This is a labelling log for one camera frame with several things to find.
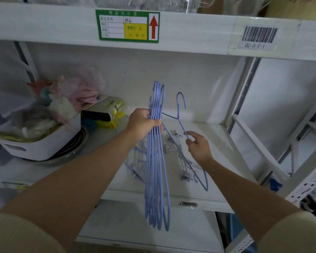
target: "white shelf board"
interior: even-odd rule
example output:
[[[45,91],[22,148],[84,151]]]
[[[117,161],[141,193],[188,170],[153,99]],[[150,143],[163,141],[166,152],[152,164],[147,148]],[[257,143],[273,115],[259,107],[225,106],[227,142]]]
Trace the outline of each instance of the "white shelf board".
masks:
[[[238,48],[245,25],[279,28],[274,49]],[[316,60],[316,22],[275,18],[161,12],[159,43],[115,42],[99,40],[95,8],[0,3],[0,40]]]
[[[163,123],[169,130],[176,130],[178,134],[183,134],[177,120],[163,119]],[[208,139],[213,157],[219,163],[240,176],[256,182],[224,126],[189,121],[184,121],[183,126],[186,130],[198,132]],[[113,136],[114,130],[98,129],[89,137],[84,145],[83,153],[90,153]],[[194,161],[187,150],[185,140],[186,137],[181,138],[184,154],[186,158]],[[200,183],[181,181],[180,177],[183,170],[176,154],[165,154],[165,163],[172,206],[179,206],[182,201],[193,202],[198,204],[197,208],[199,209],[233,213],[209,175],[207,175],[209,190],[206,192]],[[2,182],[33,184],[56,169],[26,165],[17,159],[13,159],[6,166],[0,167],[0,187],[4,187]],[[201,170],[199,170],[198,176],[204,183],[205,178]],[[144,189],[145,184],[133,178],[131,172],[125,165],[122,165],[103,194],[102,199],[144,203]]]
[[[166,252],[224,253],[214,212],[171,208],[170,231],[152,228],[144,205],[102,200],[81,230],[77,241],[118,244]]]

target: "white storage box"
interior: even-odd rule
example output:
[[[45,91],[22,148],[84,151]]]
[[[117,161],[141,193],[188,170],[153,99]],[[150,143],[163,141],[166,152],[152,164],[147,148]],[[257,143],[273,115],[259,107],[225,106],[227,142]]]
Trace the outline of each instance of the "white storage box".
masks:
[[[7,132],[11,121],[0,126],[0,131]],[[20,143],[0,139],[0,144],[12,155],[34,161],[44,161],[52,157],[65,146],[81,129],[81,115],[71,120],[72,130],[66,131],[65,126],[59,127],[49,136],[33,143]]]

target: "beige sleeve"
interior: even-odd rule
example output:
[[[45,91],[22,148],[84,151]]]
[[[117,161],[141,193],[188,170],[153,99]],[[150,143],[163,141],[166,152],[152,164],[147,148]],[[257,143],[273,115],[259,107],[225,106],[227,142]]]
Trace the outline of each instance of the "beige sleeve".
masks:
[[[316,217],[297,212],[274,225],[261,239],[259,253],[316,253]]]
[[[0,252],[65,253],[53,237],[32,222],[0,213]]]

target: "green label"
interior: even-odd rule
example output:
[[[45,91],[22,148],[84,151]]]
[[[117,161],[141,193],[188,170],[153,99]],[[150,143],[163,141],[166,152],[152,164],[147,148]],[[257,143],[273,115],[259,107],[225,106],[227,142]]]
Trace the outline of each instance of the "green label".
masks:
[[[101,41],[159,42],[160,12],[96,10]]]

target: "hand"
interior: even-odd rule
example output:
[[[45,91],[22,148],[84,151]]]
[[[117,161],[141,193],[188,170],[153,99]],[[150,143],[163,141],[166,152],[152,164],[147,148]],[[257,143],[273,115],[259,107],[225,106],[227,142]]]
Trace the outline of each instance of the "hand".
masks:
[[[186,139],[186,144],[188,151],[200,166],[213,159],[210,145],[204,136],[194,131],[187,131],[186,133],[195,139],[194,141]]]
[[[130,115],[126,130],[134,136],[136,144],[142,140],[153,127],[160,126],[162,131],[162,124],[160,119],[150,119],[147,116],[150,115],[150,109],[137,108]]]

